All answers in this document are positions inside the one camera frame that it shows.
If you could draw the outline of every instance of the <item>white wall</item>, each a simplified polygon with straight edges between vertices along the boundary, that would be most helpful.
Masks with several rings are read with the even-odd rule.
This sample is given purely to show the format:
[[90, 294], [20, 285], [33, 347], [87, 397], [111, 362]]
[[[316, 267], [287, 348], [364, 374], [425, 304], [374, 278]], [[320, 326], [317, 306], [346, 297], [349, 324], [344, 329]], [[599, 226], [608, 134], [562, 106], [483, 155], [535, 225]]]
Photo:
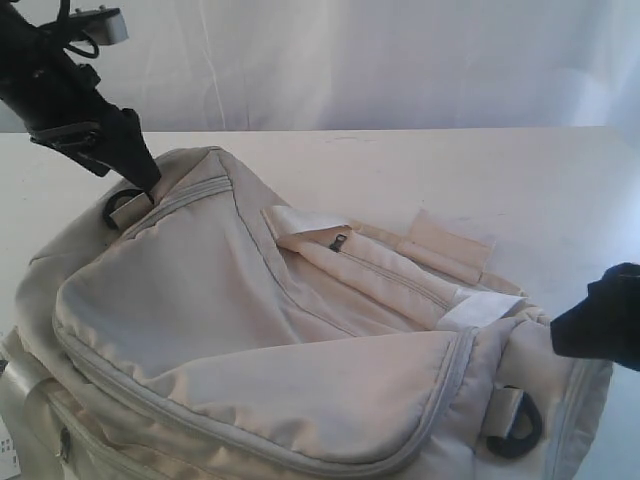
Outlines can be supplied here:
[[[610, 124], [640, 144], [636, 0], [109, 6], [131, 39], [103, 49], [100, 89], [147, 130]], [[44, 22], [57, 1], [18, 8]], [[0, 110], [0, 130], [16, 125]]]

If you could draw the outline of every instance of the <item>white table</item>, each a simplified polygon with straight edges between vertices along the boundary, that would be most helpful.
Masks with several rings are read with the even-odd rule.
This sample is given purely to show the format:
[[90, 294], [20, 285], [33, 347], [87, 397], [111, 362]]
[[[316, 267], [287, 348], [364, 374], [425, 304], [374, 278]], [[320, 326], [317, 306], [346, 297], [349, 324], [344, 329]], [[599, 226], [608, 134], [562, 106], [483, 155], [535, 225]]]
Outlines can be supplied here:
[[[640, 162], [607, 128], [148, 133], [160, 154], [221, 145], [290, 203], [404, 232], [426, 208], [498, 239], [493, 270], [550, 314], [640, 259]], [[0, 134], [0, 331], [35, 251], [115, 181]], [[618, 369], [579, 478], [637, 478], [640, 374]]]

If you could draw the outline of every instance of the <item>bag pocket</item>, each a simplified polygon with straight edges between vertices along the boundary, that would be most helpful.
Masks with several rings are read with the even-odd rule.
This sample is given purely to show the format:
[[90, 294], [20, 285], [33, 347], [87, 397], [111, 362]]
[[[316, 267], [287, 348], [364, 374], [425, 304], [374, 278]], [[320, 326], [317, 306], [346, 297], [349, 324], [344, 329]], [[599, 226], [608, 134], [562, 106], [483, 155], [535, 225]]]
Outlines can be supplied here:
[[234, 471], [242, 462], [229, 454], [238, 449], [280, 468], [330, 478], [370, 478], [406, 466], [455, 397], [475, 334], [420, 332], [271, 347], [132, 378], [58, 324], [56, 332], [101, 389], [158, 421], [210, 436], [211, 449], [191, 463], [219, 468], [224, 455], [226, 468], [242, 476]]

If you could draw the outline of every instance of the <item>beige bag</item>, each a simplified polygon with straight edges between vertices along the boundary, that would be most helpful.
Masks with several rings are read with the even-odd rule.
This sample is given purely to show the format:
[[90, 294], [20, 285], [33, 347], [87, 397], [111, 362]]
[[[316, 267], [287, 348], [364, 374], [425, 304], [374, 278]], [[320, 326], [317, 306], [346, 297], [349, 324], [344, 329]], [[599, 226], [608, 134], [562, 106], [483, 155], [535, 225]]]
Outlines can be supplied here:
[[103, 212], [121, 182], [32, 261], [14, 435], [81, 479], [573, 476], [611, 364], [554, 355], [488, 246], [300, 212], [221, 149], [158, 162], [155, 206]]

